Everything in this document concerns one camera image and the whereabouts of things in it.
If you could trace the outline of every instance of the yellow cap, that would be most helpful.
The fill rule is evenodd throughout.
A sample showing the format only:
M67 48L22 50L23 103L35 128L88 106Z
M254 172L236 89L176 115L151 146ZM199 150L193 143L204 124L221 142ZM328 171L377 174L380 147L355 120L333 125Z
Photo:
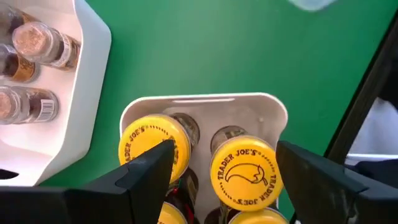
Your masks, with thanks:
M224 142L213 155L210 178L221 201L240 211L266 208L283 188L275 151L253 136Z
M126 128L119 143L120 164L135 159L166 139L173 139L175 144L170 183L176 181L188 167L191 146L182 125L166 115L148 115Z
M257 212L241 212L228 224L288 224L288 221L279 212L267 208Z
M187 220L176 207L164 202L157 224L187 224Z

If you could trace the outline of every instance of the black frame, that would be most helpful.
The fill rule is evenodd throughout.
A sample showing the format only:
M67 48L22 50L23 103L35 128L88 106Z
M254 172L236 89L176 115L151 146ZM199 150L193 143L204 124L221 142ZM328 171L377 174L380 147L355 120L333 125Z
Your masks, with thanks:
M359 83L338 125L324 157L344 164L351 145L357 136L376 97L380 94L392 64L398 58L398 11L396 11L383 40L376 50L364 77Z

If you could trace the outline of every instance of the green background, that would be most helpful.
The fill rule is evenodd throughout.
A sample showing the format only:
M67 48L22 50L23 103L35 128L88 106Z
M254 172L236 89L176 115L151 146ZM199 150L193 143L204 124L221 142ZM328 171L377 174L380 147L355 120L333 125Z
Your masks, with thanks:
M338 0L87 0L113 44L88 154L43 185L77 187L118 163L119 119L142 96L266 92L289 112L282 139L323 154L398 6ZM290 218L287 194L280 209Z

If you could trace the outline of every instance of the spice rack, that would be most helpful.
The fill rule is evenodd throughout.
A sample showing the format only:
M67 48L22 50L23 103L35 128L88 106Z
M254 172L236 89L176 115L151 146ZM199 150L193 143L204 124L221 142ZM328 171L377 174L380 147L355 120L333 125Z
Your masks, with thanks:
M36 81L21 85L45 88L60 102L49 123L0 126L0 169L19 175L0 185L32 186L81 159L90 147L111 46L108 26L84 0L3 0L81 42L75 72L40 66Z
M222 127L236 125L275 149L287 125L284 104L267 93L156 96L139 98L124 109L120 136L133 121L154 113L185 113L199 126L200 140L192 151L189 167L199 179L195 214L200 223L220 205L210 182L210 142L214 133Z

